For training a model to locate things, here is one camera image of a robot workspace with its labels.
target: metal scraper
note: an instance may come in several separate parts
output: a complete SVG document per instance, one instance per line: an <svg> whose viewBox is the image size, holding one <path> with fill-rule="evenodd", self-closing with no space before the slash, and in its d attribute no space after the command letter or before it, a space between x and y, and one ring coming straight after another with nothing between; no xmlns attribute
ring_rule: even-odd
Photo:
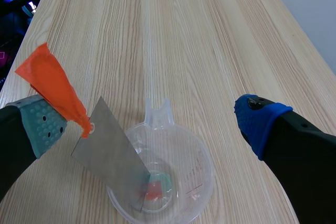
<svg viewBox="0 0 336 224"><path fill-rule="evenodd" d="M150 173L102 97L90 122L89 136L78 140L71 156L112 189L123 209L141 211Z"/></svg>

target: wood grain surface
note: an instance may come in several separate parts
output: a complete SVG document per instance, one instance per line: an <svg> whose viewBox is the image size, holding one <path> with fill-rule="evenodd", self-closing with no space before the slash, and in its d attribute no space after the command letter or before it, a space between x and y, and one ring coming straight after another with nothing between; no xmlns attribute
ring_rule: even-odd
<svg viewBox="0 0 336 224"><path fill-rule="evenodd" d="M336 79L280 0L41 0L0 93L0 108L34 94L14 69L42 42L90 115L102 95L127 129L144 99L170 99L175 123L207 146L216 170L193 223L295 223L289 200L240 135L244 93L290 104L336 134ZM105 185L70 157L81 129L25 171L0 204L0 223L126 223Z"/></svg>

